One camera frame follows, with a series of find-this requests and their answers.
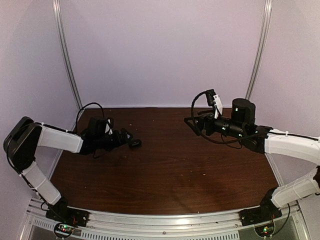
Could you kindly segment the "black oval charging case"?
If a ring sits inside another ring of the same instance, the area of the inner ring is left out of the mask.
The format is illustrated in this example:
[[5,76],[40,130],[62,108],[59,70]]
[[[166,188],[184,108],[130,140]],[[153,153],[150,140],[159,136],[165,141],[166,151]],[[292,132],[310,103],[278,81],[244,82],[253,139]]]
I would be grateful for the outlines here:
[[142,145],[142,141],[141,141],[140,139],[131,139],[131,140],[128,142],[128,146],[129,146],[131,149],[139,148],[141,145]]

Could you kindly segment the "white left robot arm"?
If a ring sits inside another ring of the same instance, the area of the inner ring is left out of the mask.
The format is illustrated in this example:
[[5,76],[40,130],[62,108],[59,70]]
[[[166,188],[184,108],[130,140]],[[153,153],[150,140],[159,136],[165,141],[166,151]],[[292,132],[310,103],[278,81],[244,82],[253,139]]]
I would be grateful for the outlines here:
[[110,152],[123,145],[133,148],[139,140],[126,129],[114,130],[113,118],[90,118],[81,132],[58,128],[43,122],[35,122],[24,116],[3,141],[3,150],[14,171],[48,205],[61,222],[72,218],[72,211],[61,203],[62,195],[38,167],[36,154],[39,149],[69,152],[79,155],[93,155],[97,150]]

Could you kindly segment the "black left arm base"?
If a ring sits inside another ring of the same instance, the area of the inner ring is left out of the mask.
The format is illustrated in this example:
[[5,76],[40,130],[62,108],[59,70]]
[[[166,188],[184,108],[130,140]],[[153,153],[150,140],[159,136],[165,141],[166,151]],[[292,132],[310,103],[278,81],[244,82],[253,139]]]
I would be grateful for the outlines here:
[[68,206],[68,201],[62,197],[54,205],[48,204],[45,217],[57,222],[66,223],[74,227],[86,227],[89,212]]

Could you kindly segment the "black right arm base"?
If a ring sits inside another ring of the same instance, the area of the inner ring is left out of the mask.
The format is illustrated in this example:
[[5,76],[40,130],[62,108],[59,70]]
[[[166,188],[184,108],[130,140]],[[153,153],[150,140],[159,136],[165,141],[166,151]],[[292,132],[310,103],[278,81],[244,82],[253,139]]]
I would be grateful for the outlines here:
[[239,212],[239,218],[242,226],[255,225],[281,217],[282,212],[280,208],[276,207],[271,199],[272,192],[268,191],[258,207],[241,210]]

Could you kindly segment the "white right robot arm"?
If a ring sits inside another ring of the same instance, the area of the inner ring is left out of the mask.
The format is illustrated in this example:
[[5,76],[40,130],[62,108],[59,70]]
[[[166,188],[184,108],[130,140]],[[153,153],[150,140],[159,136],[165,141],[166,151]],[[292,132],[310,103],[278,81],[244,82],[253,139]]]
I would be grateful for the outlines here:
[[304,176],[269,190],[261,200],[261,206],[256,210],[256,216],[259,220],[268,220],[276,212],[276,209],[290,202],[313,194],[319,195],[319,138],[256,125],[256,106],[244,98],[236,98],[232,101],[230,117],[221,115],[217,101],[212,97],[208,104],[213,108],[213,111],[202,111],[198,116],[195,116],[192,109],[190,117],[184,118],[184,122],[197,136],[217,144],[216,140],[209,137],[214,133],[219,133],[226,137],[232,137],[233,143],[238,142],[242,147],[255,153],[289,156],[316,164],[316,167]]

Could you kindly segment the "left circuit board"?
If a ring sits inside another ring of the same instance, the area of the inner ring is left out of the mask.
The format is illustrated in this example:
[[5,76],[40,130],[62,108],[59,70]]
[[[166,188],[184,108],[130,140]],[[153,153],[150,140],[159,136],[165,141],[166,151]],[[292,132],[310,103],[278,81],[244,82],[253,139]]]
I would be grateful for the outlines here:
[[73,234],[74,230],[75,230],[74,226],[68,225],[63,222],[59,222],[54,226],[53,233],[58,238],[68,238]]

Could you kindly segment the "circuit board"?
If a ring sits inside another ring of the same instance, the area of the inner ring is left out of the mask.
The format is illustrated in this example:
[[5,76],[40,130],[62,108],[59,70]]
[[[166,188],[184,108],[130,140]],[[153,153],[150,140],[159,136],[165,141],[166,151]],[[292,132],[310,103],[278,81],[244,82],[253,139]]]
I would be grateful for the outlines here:
[[75,230],[74,226],[68,225],[63,222],[59,222],[54,226],[53,233],[58,238],[68,238],[73,234],[74,230]]
[[259,237],[269,237],[274,234],[275,225],[273,223],[257,225],[254,227],[254,230]]

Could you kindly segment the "right circuit board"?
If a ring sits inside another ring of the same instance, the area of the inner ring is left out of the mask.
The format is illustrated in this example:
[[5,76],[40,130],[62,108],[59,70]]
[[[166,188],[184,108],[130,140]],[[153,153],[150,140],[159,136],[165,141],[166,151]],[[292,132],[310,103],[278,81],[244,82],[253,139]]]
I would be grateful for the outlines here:
[[259,237],[269,237],[274,234],[275,225],[273,223],[257,225],[254,227],[254,230]]

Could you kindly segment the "right aluminium frame post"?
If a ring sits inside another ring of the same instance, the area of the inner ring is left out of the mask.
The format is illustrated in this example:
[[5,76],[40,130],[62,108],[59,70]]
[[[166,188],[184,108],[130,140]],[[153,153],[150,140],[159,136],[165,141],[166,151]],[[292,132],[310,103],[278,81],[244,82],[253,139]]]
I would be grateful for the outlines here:
[[255,84],[257,82],[259,69],[260,69],[260,66],[262,63],[263,53],[264,53],[266,43],[267,43],[271,18],[272,18],[272,0],[265,0],[263,14],[262,14],[260,34],[259,34],[259,40],[258,40],[258,45],[257,45],[257,51],[256,51],[254,63],[253,63],[252,72],[250,75],[249,84],[248,84],[247,91],[245,94],[245,98],[247,100],[251,99],[252,94],[254,92]]

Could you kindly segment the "aluminium frame post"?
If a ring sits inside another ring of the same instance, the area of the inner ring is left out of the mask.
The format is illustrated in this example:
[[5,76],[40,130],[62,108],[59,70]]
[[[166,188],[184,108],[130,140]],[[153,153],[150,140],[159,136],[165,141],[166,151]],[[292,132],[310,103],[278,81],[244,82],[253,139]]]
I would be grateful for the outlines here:
[[245,94],[245,98],[247,100],[251,99],[252,94],[254,92],[255,84],[257,82],[259,69],[260,69],[260,66],[262,63],[263,53],[264,53],[266,43],[267,43],[271,18],[272,18],[272,0],[265,0],[263,14],[262,14],[260,34],[259,34],[259,40],[258,40],[258,45],[257,45],[257,51],[256,51],[254,63],[253,63],[252,72],[250,75],[249,84],[248,84],[247,91]]
[[61,1],[53,0],[52,6],[53,6],[53,14],[56,22],[56,27],[57,27],[58,40],[60,43],[62,58],[63,58],[68,82],[70,84],[70,88],[71,88],[73,98],[75,100],[75,104],[78,110],[80,110],[83,107],[83,104],[80,98],[80,93],[76,84],[75,75],[73,72],[72,63],[69,55],[67,39],[66,39],[65,30],[64,30],[63,16],[61,11]]

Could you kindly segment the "left aluminium frame post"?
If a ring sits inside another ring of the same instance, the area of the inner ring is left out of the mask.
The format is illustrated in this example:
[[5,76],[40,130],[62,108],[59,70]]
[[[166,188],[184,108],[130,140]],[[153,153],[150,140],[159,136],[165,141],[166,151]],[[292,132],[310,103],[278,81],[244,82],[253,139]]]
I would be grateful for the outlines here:
[[72,63],[69,55],[67,39],[66,39],[65,30],[64,30],[63,16],[61,11],[61,1],[53,0],[52,6],[53,6],[53,14],[56,22],[56,27],[57,27],[58,40],[60,43],[62,58],[63,58],[68,82],[70,84],[70,88],[71,88],[73,98],[75,100],[75,104],[78,110],[80,110],[83,107],[83,104],[80,98],[80,93],[76,84],[75,75],[73,72]]

